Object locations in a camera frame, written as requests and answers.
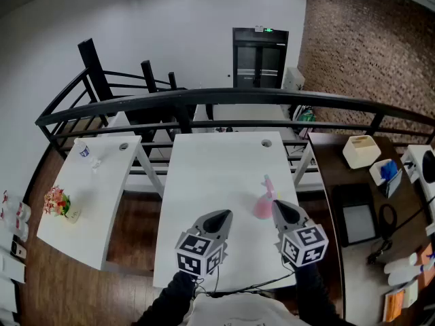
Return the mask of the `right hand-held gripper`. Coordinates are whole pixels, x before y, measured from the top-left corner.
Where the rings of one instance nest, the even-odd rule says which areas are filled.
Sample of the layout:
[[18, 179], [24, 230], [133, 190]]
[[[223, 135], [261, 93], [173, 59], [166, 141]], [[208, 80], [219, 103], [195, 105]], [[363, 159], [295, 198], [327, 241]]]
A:
[[321, 225], [291, 202], [275, 200], [272, 205], [279, 242], [275, 244], [284, 266], [301, 268], [324, 258], [328, 237]]

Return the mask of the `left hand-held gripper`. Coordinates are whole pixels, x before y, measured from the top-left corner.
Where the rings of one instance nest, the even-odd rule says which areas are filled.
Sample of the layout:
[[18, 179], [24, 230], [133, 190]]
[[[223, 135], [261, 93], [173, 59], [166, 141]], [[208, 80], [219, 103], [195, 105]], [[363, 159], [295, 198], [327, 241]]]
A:
[[178, 270], [196, 278], [213, 274], [227, 257], [226, 240], [232, 219], [229, 209], [213, 211], [200, 216], [182, 232], [175, 246]]

